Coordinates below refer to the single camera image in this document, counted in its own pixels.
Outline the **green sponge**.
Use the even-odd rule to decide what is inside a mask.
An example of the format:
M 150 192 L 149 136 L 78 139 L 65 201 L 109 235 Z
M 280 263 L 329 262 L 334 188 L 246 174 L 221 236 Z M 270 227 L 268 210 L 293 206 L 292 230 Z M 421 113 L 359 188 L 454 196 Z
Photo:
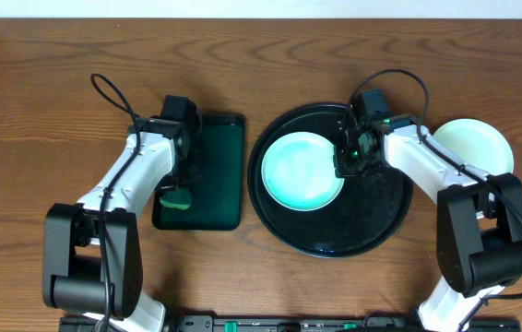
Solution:
M 165 208 L 187 210 L 192 204 L 191 192 L 186 188 L 178 188 L 164 193 L 160 197 L 160 204 Z

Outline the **pale green plate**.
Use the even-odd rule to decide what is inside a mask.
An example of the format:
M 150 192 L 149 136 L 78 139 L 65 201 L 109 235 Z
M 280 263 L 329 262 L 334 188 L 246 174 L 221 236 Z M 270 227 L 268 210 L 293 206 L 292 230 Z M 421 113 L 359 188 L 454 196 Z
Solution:
M 262 159 L 262 183 L 285 208 L 309 212 L 329 205 L 345 180 L 335 174 L 334 144 L 311 132 L 294 132 L 274 141 Z
M 514 171 L 514 155 L 506 138 L 483 121 L 456 119 L 441 125 L 433 137 L 463 161 L 491 175 Z

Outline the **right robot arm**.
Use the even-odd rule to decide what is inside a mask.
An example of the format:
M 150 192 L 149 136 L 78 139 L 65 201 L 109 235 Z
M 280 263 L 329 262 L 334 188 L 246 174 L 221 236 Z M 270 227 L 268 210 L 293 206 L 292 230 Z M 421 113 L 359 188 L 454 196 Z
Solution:
M 489 301 L 508 299 L 522 277 L 522 183 L 512 173 L 466 163 L 408 114 L 340 120 L 335 165 L 339 177 L 398 170 L 435 203 L 442 277 L 417 310 L 424 329 L 463 331 Z

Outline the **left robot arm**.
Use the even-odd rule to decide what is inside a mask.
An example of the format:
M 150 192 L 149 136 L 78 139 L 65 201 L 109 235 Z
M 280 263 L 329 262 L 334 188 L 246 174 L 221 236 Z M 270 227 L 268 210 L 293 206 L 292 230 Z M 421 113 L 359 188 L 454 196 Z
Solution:
M 161 331 L 165 307 L 143 291 L 137 221 L 156 191 L 188 175 L 202 121 L 140 118 L 112 168 L 74 204 L 46 214 L 42 298 L 96 320 L 96 328 Z

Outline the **rectangular black water tray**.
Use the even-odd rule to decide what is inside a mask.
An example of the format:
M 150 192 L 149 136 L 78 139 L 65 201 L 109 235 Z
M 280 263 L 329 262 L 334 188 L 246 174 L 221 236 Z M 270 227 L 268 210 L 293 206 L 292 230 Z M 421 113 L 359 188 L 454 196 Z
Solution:
M 202 179 L 186 188 L 192 204 L 187 210 L 166 208 L 155 195 L 152 224 L 159 230 L 231 231 L 240 224 L 243 189 L 244 121 L 234 114 L 205 114 L 199 153 Z

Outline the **round black tray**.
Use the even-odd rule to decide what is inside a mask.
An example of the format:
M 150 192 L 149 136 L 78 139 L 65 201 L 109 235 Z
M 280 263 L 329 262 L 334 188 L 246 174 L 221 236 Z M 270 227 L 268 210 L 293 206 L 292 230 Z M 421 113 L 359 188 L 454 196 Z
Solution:
M 346 110 L 342 103 L 313 103 L 281 115 L 257 139 L 248 163 L 248 193 L 257 216 L 282 242 L 312 256 L 339 258 L 373 250 L 395 233 L 412 199 L 411 179 L 390 168 L 346 179 L 334 201 L 314 211 L 283 207 L 270 196 L 261 175 L 269 146 L 299 131 L 335 142 Z

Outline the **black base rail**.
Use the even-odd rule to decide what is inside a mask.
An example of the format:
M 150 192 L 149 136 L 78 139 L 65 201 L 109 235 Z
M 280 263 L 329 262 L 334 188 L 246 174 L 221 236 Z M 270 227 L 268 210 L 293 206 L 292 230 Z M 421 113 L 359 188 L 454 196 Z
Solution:
M 96 320 L 81 316 L 60 319 L 59 332 L 89 332 Z M 370 314 L 360 320 L 312 320 L 285 318 L 214 318 L 209 315 L 185 315 L 165 318 L 163 332 L 330 332 L 330 331 L 426 331 L 416 318 Z M 518 320 L 476 319 L 465 331 L 520 332 Z

